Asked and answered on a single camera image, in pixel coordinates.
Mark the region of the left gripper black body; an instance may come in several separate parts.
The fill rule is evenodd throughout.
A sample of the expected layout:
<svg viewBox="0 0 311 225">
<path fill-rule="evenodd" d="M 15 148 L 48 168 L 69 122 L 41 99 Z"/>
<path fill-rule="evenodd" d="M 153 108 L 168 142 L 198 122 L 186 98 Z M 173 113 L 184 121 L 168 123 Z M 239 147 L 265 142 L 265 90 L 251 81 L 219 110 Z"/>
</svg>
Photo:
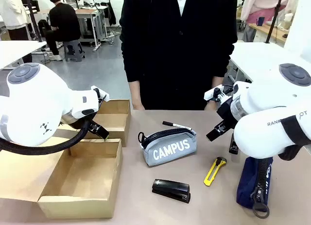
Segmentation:
<svg viewBox="0 0 311 225">
<path fill-rule="evenodd" d="M 95 110 L 83 110 L 81 118 L 75 118 L 71 112 L 65 114 L 61 118 L 61 124 L 68 124 L 74 129 L 80 129 L 85 121 L 89 121 L 88 130 L 99 130 L 99 125 L 93 121 L 97 112 Z"/>
</svg>

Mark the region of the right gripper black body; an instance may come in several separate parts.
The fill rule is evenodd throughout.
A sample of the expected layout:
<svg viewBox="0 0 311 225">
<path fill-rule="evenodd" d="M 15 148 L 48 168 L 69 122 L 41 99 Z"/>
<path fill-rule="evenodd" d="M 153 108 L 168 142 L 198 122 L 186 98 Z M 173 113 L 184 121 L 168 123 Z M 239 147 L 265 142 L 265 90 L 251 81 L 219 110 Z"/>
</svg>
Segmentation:
<svg viewBox="0 0 311 225">
<path fill-rule="evenodd" d="M 219 127 L 224 127 L 225 129 L 234 129 L 237 120 L 234 118 L 231 112 L 232 101 L 226 101 L 217 109 L 217 114 L 222 118 L 222 121 L 218 124 Z"/>
</svg>

